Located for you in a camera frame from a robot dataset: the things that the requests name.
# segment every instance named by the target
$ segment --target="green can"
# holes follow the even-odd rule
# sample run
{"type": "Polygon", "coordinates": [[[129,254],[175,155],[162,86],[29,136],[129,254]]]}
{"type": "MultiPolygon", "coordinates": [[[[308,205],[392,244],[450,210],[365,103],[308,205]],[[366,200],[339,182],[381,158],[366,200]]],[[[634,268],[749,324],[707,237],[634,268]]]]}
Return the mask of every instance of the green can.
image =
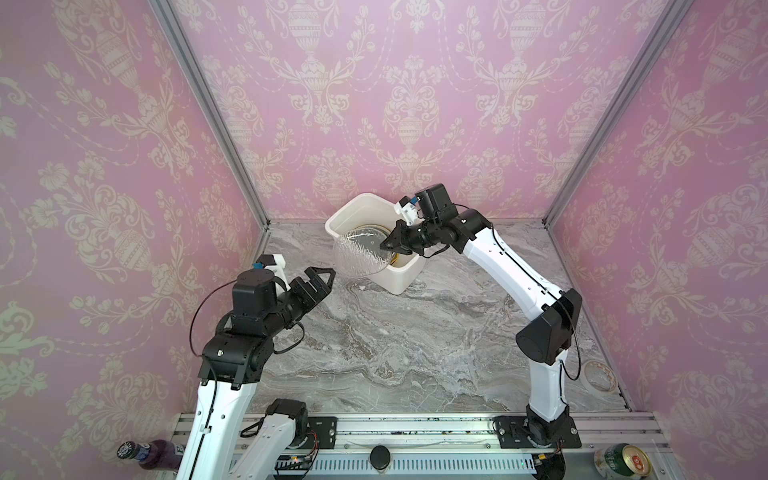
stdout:
{"type": "Polygon", "coordinates": [[[605,478],[641,480],[650,475],[650,459],[628,443],[617,443],[594,453],[594,466],[605,478]]]}

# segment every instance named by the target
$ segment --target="floral wallpaper pattern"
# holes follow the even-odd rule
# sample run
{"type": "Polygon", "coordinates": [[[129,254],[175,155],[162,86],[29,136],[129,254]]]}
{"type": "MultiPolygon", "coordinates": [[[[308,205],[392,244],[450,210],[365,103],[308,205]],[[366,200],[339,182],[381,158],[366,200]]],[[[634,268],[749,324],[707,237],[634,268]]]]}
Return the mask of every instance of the floral wallpaper pattern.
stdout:
{"type": "Polygon", "coordinates": [[[768,455],[768,2],[693,3],[554,235],[689,480],[768,455]]]}
{"type": "Polygon", "coordinates": [[[212,136],[147,3],[4,5],[0,478],[147,478],[115,449],[194,406],[259,231],[212,136]]]}
{"type": "Polygon", "coordinates": [[[444,183],[541,218],[666,0],[173,0],[272,219],[444,183]]]}

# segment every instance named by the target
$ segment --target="transparent plastic dish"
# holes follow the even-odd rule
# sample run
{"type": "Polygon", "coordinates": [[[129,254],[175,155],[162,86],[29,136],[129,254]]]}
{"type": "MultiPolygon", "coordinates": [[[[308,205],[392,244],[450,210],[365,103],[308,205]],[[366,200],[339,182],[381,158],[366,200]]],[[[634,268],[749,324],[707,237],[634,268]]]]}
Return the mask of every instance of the transparent plastic dish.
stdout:
{"type": "Polygon", "coordinates": [[[394,252],[379,248],[388,235],[389,232],[378,225],[363,225],[340,235],[333,243],[336,270],[352,278],[384,270],[395,259],[394,252]]]}

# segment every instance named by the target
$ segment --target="marble tabletop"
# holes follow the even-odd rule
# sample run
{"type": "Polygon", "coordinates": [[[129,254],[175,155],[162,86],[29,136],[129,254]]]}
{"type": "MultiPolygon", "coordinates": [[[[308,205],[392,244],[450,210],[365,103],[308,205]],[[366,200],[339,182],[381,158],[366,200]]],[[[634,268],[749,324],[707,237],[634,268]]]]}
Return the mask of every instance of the marble tabletop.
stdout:
{"type": "MultiPolygon", "coordinates": [[[[286,275],[333,266],[333,239],[322,223],[273,223],[267,253],[285,256],[286,275]]],[[[507,244],[561,288],[570,286],[539,222],[499,225],[507,244]]],[[[526,324],[514,300],[479,266],[448,250],[427,260],[401,295],[368,279],[337,276],[333,291],[304,317],[306,338],[272,356],[251,412],[277,397],[299,399],[311,412],[524,412],[528,359],[515,343],[526,324]]],[[[281,333],[276,348],[300,337],[281,333]]],[[[585,316],[578,326],[583,361],[605,358],[585,316]]],[[[577,370],[571,349],[568,371],[577,370]]],[[[574,411],[623,410],[617,394],[566,381],[574,411]]]]}

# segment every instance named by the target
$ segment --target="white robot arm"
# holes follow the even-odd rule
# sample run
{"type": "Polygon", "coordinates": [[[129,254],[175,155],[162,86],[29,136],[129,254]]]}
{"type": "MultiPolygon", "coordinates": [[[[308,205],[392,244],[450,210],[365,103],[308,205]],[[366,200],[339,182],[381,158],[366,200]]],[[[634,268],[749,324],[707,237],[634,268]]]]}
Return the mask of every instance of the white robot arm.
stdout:
{"type": "Polygon", "coordinates": [[[395,210],[408,211],[417,202],[424,220],[398,220],[381,248],[423,255],[426,247],[453,247],[488,272],[517,302],[529,321],[516,336],[530,363],[528,428],[537,444],[551,444],[569,416],[561,369],[581,311],[581,296],[573,289],[563,291],[531,268],[476,210],[459,213],[442,184],[418,192],[413,199],[404,197],[395,210]]]}
{"type": "Polygon", "coordinates": [[[222,317],[203,349],[196,415],[179,479],[264,480],[286,448],[302,447],[309,438],[306,404],[277,399],[258,430],[249,435],[255,440],[230,470],[240,423],[256,394],[264,364],[271,355],[298,345],[276,351],[272,338],[294,326],[303,332],[300,320],[328,296],[336,275],[332,269],[310,267],[304,270],[309,282],[297,277],[286,284],[282,255],[262,255],[253,266],[237,277],[233,309],[222,317]],[[326,273],[328,280],[323,280],[320,275],[326,273]]]}

